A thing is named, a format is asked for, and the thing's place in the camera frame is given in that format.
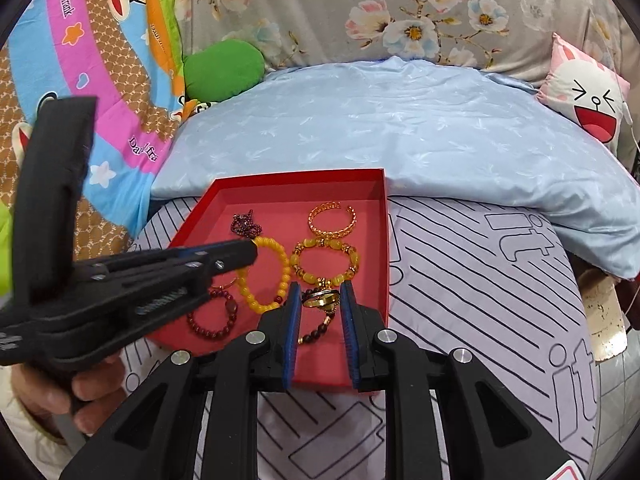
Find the tile floor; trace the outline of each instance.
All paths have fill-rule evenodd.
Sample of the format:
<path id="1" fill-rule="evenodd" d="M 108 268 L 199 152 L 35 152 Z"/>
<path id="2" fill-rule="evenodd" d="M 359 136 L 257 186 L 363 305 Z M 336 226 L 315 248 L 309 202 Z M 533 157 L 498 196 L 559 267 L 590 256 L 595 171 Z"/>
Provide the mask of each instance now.
<path id="1" fill-rule="evenodd" d="M 597 367 L 600 404 L 589 480 L 598 479 L 640 420 L 640 332 L 627 336 L 625 352 Z"/>

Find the metal screw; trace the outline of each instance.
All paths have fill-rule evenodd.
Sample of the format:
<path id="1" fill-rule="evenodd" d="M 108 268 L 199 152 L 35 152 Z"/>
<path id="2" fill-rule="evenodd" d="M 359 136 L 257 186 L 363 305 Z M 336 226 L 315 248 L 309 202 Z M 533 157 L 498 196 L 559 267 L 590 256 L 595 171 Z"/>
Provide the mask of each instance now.
<path id="1" fill-rule="evenodd" d="M 254 330 L 253 332 L 249 332 L 245 336 L 245 339 L 251 345 L 259 345 L 265 339 L 267 339 L 267 336 L 264 335 L 264 332 L 260 332 L 259 330 Z"/>
<path id="2" fill-rule="evenodd" d="M 456 348 L 453 351 L 453 358 L 459 363 L 468 363 L 471 359 L 474 358 L 474 355 L 471 353 L 471 350 L 467 350 L 466 348 Z"/>
<path id="3" fill-rule="evenodd" d="M 398 334 L 393 330 L 385 328 L 384 330 L 378 332 L 378 339 L 380 339 L 380 341 L 382 341 L 383 343 L 393 343 L 396 339 L 398 339 Z"/>
<path id="4" fill-rule="evenodd" d="M 171 354 L 171 362 L 174 365 L 183 365 L 185 363 L 188 363 L 189 359 L 191 359 L 191 354 L 189 354 L 189 352 L 187 352 L 186 350 L 177 350 Z"/>

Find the blue gripper pad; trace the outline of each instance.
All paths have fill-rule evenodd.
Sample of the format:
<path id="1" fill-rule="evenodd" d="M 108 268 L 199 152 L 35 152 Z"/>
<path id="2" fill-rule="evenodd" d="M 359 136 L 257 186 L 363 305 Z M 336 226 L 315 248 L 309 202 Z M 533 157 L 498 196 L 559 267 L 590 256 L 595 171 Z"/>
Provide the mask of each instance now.
<path id="1" fill-rule="evenodd" d="M 358 355 L 358 339 L 353 322 L 352 308 L 356 307 L 351 282 L 344 282 L 340 286 L 340 318 L 342 319 L 342 333 L 344 335 L 344 349 L 349 365 L 349 377 L 354 389 L 360 387 L 360 357 Z"/>
<path id="2" fill-rule="evenodd" d="M 296 369 L 296 353 L 298 352 L 298 334 L 300 333 L 300 316 L 302 314 L 302 292 L 300 285 L 291 283 L 289 288 L 290 312 L 287 325 L 287 335 L 284 340 L 282 383 L 286 389 L 291 387 L 293 372 Z"/>

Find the orange star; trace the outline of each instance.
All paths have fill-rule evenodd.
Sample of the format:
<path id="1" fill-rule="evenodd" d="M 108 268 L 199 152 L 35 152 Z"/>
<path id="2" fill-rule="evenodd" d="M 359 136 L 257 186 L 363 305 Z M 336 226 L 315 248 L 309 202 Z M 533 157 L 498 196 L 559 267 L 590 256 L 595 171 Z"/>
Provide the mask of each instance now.
<path id="1" fill-rule="evenodd" d="M 75 25 L 69 25 L 66 28 L 65 37 L 62 39 L 62 44 L 68 44 L 74 46 L 80 38 L 84 36 L 84 30 L 82 30 L 82 23 L 77 22 Z"/>

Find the blue heart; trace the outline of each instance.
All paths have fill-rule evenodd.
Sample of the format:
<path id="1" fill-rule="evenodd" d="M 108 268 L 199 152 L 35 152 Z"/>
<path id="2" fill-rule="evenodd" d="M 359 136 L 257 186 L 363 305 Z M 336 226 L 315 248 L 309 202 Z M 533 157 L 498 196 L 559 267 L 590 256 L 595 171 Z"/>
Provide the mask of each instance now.
<path id="1" fill-rule="evenodd" d="M 82 90 L 88 84 L 89 84 L 89 76 L 85 72 L 82 72 L 78 76 L 78 82 L 76 83 L 76 88 L 78 90 Z"/>

